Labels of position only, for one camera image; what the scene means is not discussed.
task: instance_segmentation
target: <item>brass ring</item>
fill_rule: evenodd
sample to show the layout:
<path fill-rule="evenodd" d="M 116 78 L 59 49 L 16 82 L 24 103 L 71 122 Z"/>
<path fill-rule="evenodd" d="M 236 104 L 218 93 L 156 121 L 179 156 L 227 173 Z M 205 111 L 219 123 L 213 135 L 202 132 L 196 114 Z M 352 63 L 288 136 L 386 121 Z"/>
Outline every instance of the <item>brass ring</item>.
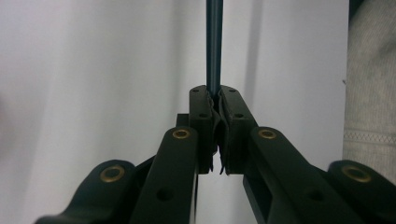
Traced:
<path fill-rule="evenodd" d="M 345 165 L 342 168 L 343 174 L 347 177 L 356 180 L 361 183 L 368 183 L 372 180 L 371 176 L 367 174 L 367 172 L 362 169 L 354 166 L 354 165 Z"/>
<path fill-rule="evenodd" d="M 185 129 L 178 129 L 173 132 L 173 136 L 177 139 L 185 139 L 190 137 L 190 132 Z"/>
<path fill-rule="evenodd" d="M 118 171 L 118 173 L 116 175 L 107 175 L 107 172 L 112 170 Z M 111 183 L 121 179 L 124 176 L 124 174 L 125 174 L 125 169 L 122 166 L 113 165 L 107 167 L 104 171 L 102 171 L 102 173 L 100 174 L 100 179 L 103 182 Z"/>
<path fill-rule="evenodd" d="M 276 138 L 276 133 L 274 133 L 273 131 L 262 129 L 259 130 L 259 136 L 266 139 L 274 139 Z"/>

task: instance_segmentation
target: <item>hole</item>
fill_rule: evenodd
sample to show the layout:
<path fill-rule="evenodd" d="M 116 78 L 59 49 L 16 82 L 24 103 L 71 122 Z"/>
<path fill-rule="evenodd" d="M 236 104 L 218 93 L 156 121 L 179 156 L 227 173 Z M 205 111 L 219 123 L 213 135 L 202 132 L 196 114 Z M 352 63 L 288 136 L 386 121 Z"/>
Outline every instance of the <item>hole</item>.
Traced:
<path fill-rule="evenodd" d="M 269 130 L 259 130 L 259 136 L 266 139 L 274 139 L 276 138 L 276 133 Z"/>
<path fill-rule="evenodd" d="M 367 174 L 365 171 L 356 167 L 354 165 L 346 165 L 342 168 L 342 172 L 347 177 L 356 180 L 361 183 L 367 183 L 371 181 L 371 176 Z"/>
<path fill-rule="evenodd" d="M 174 192 L 170 188 L 165 187 L 157 191 L 157 198 L 160 201 L 166 202 L 171 200 L 173 197 L 174 197 Z"/>
<path fill-rule="evenodd" d="M 190 132 L 185 129 L 179 129 L 173 132 L 173 136 L 177 139 L 184 139 L 190 136 Z"/>
<path fill-rule="evenodd" d="M 120 165 L 113 165 L 107 167 L 100 174 L 100 178 L 103 182 L 111 183 L 121 179 L 125 174 L 125 169 Z"/>
<path fill-rule="evenodd" d="M 322 202 L 324 200 L 324 196 L 322 194 L 322 192 L 320 192 L 317 189 L 311 189 L 306 193 L 306 196 L 308 196 L 309 199 L 311 199 L 312 201 L 316 201 L 316 202 Z"/>
<path fill-rule="evenodd" d="M 107 170 L 105 173 L 107 177 L 115 177 L 119 174 L 120 174 L 120 170 L 116 170 L 116 169 Z"/>

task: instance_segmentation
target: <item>gray fabric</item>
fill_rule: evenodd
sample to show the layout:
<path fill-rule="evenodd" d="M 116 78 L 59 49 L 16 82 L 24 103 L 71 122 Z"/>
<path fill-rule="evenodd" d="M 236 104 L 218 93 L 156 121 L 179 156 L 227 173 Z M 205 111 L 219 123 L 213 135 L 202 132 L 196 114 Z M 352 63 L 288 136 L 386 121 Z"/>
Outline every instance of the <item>gray fabric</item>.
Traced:
<path fill-rule="evenodd" d="M 396 1 L 365 1 L 349 26 L 344 159 L 396 184 Z"/>

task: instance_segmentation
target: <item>thin dark rod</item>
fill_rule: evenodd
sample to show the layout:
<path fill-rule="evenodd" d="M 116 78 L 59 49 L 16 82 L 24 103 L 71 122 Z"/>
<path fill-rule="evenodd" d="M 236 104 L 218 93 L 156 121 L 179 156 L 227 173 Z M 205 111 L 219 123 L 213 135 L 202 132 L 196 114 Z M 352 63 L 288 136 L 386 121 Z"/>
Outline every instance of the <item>thin dark rod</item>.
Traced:
<path fill-rule="evenodd" d="M 206 88 L 217 101 L 220 90 L 222 0 L 206 0 Z"/>

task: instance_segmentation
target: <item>white background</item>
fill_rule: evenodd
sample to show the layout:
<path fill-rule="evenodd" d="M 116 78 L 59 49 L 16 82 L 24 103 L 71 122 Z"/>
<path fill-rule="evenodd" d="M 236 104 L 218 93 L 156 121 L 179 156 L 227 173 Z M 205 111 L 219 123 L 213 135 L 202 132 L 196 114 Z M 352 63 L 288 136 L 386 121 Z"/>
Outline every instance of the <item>white background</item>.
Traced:
<path fill-rule="evenodd" d="M 342 156 L 347 10 L 224 2 L 222 84 L 322 169 Z M 153 156 L 203 84 L 204 0 L 0 1 L 0 223 L 60 213 L 103 161 Z M 197 223 L 254 223 L 242 177 L 215 166 Z"/>

